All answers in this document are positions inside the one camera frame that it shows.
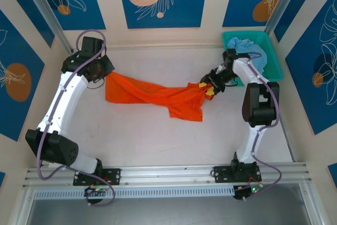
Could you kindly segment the controller board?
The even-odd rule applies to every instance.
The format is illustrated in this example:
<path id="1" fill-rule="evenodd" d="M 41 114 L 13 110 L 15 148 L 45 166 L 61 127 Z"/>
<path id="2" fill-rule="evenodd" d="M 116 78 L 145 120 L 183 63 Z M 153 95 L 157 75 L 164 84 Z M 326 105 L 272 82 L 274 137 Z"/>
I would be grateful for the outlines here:
<path id="1" fill-rule="evenodd" d="M 250 196 L 256 194 L 264 187 L 263 184 L 234 186 L 234 199 L 245 201 Z"/>
<path id="2" fill-rule="evenodd" d="M 89 186 L 84 190 L 84 197 L 103 197 L 106 191 L 106 188 L 94 188 Z"/>

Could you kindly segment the left controller board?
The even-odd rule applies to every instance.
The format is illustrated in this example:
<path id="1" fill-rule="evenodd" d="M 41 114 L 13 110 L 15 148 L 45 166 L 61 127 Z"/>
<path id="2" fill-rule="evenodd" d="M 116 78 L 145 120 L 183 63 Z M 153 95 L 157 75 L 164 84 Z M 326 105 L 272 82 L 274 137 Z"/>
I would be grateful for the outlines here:
<path id="1" fill-rule="evenodd" d="M 84 197 L 103 197 L 106 191 L 106 188 L 94 188 L 89 186 L 84 190 Z"/>

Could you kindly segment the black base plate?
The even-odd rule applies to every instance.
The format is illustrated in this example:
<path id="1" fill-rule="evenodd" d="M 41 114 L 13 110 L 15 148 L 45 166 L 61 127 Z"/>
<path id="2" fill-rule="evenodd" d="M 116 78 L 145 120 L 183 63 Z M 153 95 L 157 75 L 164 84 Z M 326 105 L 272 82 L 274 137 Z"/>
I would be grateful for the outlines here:
<path id="1" fill-rule="evenodd" d="M 95 175 L 105 180 L 110 185 L 119 185 L 121 178 L 121 169 L 112 168 L 112 169 L 102 169 L 99 172 L 95 172 Z M 73 186 L 96 186 L 96 185 L 105 185 L 102 180 L 84 175 L 82 173 L 75 173 L 73 179 Z"/>
<path id="2" fill-rule="evenodd" d="M 248 183 L 250 178 L 255 179 L 257 182 L 262 181 L 258 166 L 238 169 L 232 169 L 231 166 L 218 166 L 214 167 L 214 176 L 216 183 Z"/>

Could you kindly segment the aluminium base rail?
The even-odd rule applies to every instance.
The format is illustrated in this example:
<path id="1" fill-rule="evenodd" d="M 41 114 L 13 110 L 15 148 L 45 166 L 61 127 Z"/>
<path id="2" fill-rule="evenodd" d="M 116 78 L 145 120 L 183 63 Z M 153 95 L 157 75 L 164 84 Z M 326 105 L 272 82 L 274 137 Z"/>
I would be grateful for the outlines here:
<path id="1" fill-rule="evenodd" d="M 282 172 L 279 183 L 309 183 L 312 178 L 304 162 L 273 163 Z M 213 165 L 174 165 L 157 167 L 120 167 L 117 187 L 187 187 L 216 185 Z M 35 168 L 29 168 L 24 189 L 65 189 L 73 186 L 75 172 L 61 169 L 49 180 L 38 177 Z"/>

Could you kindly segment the teal plastic basket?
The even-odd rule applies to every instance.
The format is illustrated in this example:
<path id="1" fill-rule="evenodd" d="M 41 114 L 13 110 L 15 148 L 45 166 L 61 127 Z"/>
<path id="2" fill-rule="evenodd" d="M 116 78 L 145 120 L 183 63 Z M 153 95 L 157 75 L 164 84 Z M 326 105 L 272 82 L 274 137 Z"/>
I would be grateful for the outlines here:
<path id="1" fill-rule="evenodd" d="M 264 68 L 263 76 L 271 82 L 280 81 L 283 78 L 281 68 L 277 61 L 274 49 L 268 35 L 262 31 L 230 31 L 222 34 L 224 48 L 227 49 L 227 42 L 237 37 L 241 40 L 250 39 L 259 45 L 267 55 L 267 65 Z"/>

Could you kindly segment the light blue t-shirt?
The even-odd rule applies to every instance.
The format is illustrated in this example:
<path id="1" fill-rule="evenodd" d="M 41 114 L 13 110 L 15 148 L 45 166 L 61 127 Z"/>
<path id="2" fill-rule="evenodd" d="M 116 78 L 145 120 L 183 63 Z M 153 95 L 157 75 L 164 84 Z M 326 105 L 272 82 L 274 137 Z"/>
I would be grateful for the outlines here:
<path id="1" fill-rule="evenodd" d="M 267 55 L 259 45 L 250 39 L 241 40 L 233 37 L 227 42 L 227 49 L 235 49 L 237 53 L 250 53 L 249 56 L 253 58 L 254 67 L 263 74 L 267 65 Z"/>

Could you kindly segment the aluminium frame post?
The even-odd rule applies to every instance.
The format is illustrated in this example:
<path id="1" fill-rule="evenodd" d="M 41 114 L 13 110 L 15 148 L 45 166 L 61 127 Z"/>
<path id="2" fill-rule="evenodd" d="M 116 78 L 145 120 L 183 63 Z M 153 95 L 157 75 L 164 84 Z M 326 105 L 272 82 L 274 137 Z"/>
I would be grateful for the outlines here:
<path id="1" fill-rule="evenodd" d="M 59 43 L 62 45 L 63 49 L 68 55 L 73 53 L 73 49 L 67 40 L 63 29 L 57 20 L 54 12 L 52 11 L 47 0 L 33 0 L 36 7 L 39 9 L 39 12 L 43 16 L 44 20 L 52 30 L 55 37 L 58 39 Z"/>
<path id="2" fill-rule="evenodd" d="M 285 9 L 287 8 L 290 0 L 278 0 L 269 20 L 266 23 L 264 32 L 271 36 L 274 29 L 276 28 L 276 25 L 278 24 L 280 18 L 282 17 Z"/>

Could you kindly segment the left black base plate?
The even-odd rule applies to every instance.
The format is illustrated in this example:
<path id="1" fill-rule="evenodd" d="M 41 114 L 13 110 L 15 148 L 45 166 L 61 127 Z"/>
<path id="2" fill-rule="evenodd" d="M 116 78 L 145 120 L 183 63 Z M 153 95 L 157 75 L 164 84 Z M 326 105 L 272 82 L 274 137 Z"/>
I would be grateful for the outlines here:
<path id="1" fill-rule="evenodd" d="M 95 172 L 95 175 L 105 180 L 110 185 L 119 185 L 121 178 L 121 169 L 112 168 L 112 169 L 102 169 L 99 172 Z M 75 173 L 73 179 L 73 186 L 96 186 L 96 185 L 105 185 L 102 180 L 84 175 L 82 173 Z"/>

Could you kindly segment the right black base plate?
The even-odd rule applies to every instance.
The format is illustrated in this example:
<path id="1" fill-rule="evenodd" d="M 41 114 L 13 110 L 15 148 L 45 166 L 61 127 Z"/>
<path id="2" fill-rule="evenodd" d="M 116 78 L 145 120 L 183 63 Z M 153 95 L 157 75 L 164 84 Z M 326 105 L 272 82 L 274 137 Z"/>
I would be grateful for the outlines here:
<path id="1" fill-rule="evenodd" d="M 248 183 L 250 178 L 255 179 L 257 182 L 262 181 L 258 166 L 238 169 L 232 169 L 231 166 L 218 166 L 214 167 L 214 176 L 216 183 Z"/>

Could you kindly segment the right controller board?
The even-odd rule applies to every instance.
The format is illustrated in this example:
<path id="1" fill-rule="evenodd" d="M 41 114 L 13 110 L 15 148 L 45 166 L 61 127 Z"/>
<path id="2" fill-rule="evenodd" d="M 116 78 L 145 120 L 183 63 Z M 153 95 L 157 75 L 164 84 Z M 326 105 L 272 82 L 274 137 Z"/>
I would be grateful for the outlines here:
<path id="1" fill-rule="evenodd" d="M 245 201 L 250 196 L 256 194 L 264 187 L 263 184 L 234 186 L 234 199 Z"/>

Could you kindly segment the orange t-shirt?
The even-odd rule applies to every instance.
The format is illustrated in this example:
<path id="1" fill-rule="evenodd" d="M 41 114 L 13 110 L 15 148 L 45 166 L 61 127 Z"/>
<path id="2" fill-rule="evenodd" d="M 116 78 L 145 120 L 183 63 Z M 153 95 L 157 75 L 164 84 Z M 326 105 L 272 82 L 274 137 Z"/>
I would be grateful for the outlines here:
<path id="1" fill-rule="evenodd" d="M 117 104 L 163 106 L 172 118 L 201 122 L 201 107 L 210 87 L 199 88 L 199 83 L 188 83 L 186 87 L 164 87 L 112 72 L 105 79 L 105 98 Z"/>

